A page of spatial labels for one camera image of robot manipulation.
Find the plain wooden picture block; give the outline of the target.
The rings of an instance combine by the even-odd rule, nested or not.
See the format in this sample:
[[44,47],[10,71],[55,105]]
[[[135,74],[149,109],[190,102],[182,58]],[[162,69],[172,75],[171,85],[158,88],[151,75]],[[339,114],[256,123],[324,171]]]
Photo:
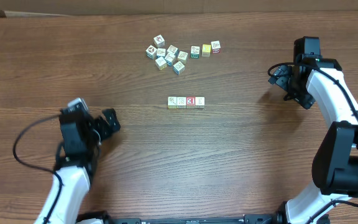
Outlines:
[[168,97],[167,108],[168,109],[177,109],[177,97],[176,96]]

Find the yellow top picture block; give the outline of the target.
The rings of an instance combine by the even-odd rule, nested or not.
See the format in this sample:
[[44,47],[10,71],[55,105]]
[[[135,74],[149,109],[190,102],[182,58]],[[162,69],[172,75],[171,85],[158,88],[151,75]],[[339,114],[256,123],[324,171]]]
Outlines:
[[177,108],[178,109],[185,109],[186,108],[186,97],[185,96],[178,96],[177,97]]

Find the red E block front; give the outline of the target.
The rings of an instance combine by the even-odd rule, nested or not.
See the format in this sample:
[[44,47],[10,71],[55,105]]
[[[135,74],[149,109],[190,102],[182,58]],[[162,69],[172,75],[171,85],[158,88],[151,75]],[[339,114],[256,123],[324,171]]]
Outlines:
[[196,106],[196,98],[194,96],[186,97],[186,107],[187,108],[195,108]]

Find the red e block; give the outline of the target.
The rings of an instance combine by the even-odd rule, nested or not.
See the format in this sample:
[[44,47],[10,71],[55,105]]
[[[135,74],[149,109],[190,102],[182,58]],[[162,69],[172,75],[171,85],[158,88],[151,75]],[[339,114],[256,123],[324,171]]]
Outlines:
[[186,97],[186,107],[187,108],[195,108],[196,106],[196,98],[194,96]]
[[195,98],[195,108],[204,108],[205,107],[205,98],[202,96],[197,96]]

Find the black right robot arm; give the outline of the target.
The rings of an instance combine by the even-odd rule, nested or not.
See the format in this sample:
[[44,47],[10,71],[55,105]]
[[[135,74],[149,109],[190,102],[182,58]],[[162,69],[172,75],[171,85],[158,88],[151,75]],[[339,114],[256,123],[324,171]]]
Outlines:
[[312,181],[274,214],[244,215],[245,223],[329,223],[339,204],[358,208],[358,103],[337,60],[321,55],[317,37],[294,42],[293,61],[271,66],[269,83],[304,109],[318,104],[328,131],[312,162]]

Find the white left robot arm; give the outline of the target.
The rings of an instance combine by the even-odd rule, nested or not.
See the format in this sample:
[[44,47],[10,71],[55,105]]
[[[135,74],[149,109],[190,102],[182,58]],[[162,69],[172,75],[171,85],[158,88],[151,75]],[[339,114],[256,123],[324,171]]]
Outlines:
[[36,223],[75,223],[91,188],[101,143],[121,128],[114,109],[97,118],[84,108],[66,108],[59,115],[63,142],[57,149],[53,184]]

